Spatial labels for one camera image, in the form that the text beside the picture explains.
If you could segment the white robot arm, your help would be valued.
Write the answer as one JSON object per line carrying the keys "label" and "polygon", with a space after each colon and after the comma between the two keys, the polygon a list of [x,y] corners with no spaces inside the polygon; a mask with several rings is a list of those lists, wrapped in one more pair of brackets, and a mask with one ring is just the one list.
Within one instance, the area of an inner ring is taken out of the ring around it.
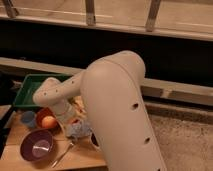
{"label": "white robot arm", "polygon": [[144,77],[140,56],[121,51],[62,83],[46,79],[33,101],[65,125],[71,119],[68,100],[81,96],[109,171],[167,171],[140,90]]}

